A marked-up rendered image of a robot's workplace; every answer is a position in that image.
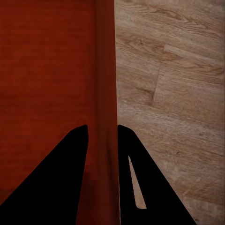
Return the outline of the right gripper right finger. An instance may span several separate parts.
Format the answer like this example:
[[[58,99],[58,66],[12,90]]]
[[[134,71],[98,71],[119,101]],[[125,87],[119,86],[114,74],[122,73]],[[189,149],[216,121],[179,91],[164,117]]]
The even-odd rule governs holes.
[[[136,207],[130,156],[147,209]],[[136,133],[118,125],[120,225],[196,225]]]

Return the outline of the storage box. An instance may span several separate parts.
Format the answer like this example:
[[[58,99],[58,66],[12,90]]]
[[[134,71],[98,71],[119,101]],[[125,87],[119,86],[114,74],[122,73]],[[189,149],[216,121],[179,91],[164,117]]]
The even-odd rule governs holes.
[[[120,225],[114,0],[0,0],[0,206],[83,125],[75,225]]]

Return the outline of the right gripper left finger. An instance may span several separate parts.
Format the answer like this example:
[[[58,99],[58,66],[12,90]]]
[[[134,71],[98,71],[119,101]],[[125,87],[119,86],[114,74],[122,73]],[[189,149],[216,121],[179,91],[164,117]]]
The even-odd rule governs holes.
[[[71,130],[0,206],[0,225],[75,225],[88,127]]]

